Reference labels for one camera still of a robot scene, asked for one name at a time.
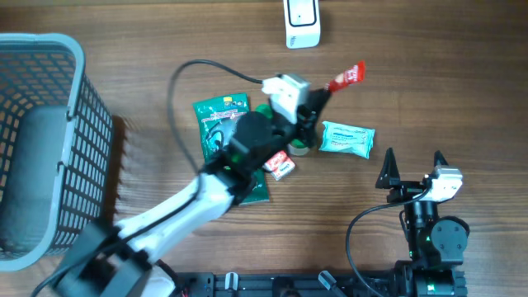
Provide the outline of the green lid glass jar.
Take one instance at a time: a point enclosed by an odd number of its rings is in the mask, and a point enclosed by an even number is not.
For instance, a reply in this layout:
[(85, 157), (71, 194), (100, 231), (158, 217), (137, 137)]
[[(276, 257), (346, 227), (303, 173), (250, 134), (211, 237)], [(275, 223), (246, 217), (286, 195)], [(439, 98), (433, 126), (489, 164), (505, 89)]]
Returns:
[(304, 144), (299, 139), (293, 139), (287, 146), (288, 152), (293, 156), (304, 156), (310, 152), (312, 149), (310, 146)]

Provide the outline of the mint wet wipes pack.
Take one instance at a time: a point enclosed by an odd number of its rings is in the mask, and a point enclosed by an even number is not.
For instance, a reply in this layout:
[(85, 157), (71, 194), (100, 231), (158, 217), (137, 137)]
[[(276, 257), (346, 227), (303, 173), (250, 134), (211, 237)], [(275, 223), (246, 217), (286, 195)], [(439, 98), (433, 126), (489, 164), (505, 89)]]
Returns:
[(329, 153), (351, 153), (369, 159), (374, 146), (375, 130), (352, 125), (323, 122), (320, 151)]

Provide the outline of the yellow red sauce bottle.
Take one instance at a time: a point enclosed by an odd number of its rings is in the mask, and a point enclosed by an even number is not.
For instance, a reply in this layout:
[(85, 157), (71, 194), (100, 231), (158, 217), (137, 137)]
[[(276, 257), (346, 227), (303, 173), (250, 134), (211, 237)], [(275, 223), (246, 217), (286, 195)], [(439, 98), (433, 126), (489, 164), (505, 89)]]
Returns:
[(271, 107), (267, 104), (261, 104), (256, 107), (255, 112), (263, 114), (267, 119), (273, 118), (273, 111)]

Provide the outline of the small red tissue box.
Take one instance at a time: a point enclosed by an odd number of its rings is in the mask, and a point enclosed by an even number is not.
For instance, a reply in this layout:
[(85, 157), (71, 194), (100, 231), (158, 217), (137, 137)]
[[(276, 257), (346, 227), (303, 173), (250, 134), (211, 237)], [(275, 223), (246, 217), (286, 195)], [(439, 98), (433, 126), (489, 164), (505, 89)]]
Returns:
[(294, 171), (295, 163), (285, 151), (280, 151), (270, 158), (263, 167), (276, 181), (279, 181)]

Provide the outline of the red coffee stick sachet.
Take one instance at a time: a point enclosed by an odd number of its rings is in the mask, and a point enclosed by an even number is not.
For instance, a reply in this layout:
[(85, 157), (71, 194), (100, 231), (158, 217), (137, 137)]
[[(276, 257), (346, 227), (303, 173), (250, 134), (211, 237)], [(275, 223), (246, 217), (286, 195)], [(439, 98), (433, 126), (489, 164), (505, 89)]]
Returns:
[(338, 74), (326, 84), (325, 90), (330, 93), (338, 92), (352, 84), (361, 83), (365, 79), (365, 62), (360, 61), (351, 68)]

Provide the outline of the green 3M gloves packet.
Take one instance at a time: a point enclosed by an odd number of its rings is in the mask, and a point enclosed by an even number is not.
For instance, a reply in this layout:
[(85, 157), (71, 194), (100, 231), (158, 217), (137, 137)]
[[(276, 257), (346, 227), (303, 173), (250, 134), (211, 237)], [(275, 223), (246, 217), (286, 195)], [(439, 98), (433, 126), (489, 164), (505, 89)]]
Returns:
[(200, 143), (209, 174), (230, 172), (230, 164), (245, 165), (247, 157), (229, 147), (238, 120), (250, 109), (246, 93), (213, 97), (193, 104), (200, 128)]

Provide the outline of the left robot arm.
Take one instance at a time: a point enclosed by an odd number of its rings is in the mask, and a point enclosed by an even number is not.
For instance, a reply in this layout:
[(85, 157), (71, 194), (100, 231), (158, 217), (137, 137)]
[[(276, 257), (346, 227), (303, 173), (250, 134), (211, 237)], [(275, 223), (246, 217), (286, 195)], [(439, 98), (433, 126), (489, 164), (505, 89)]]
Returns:
[(226, 143), (176, 195), (112, 226), (90, 223), (44, 285), (58, 296), (177, 296), (172, 269), (160, 262), (166, 252), (201, 225), (218, 219), (254, 188), (256, 171), (295, 139), (310, 147), (315, 125), (331, 93), (303, 94), (292, 113), (287, 95), (270, 98), (271, 114), (248, 111), (232, 119)]

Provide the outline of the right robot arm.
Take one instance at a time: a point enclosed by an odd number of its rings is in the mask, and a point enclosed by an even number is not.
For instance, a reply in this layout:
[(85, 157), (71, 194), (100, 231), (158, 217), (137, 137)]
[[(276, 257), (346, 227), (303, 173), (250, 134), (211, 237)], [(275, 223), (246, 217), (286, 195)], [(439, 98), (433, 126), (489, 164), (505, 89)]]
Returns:
[(388, 189), (389, 205), (401, 204), (399, 216), (408, 242), (408, 261), (396, 262), (389, 273), (390, 296), (466, 296), (462, 271), (470, 228), (455, 216), (440, 217), (438, 205), (455, 197), (463, 185), (461, 171), (436, 151), (432, 172), (421, 181), (400, 178), (394, 151), (388, 148), (375, 186)]

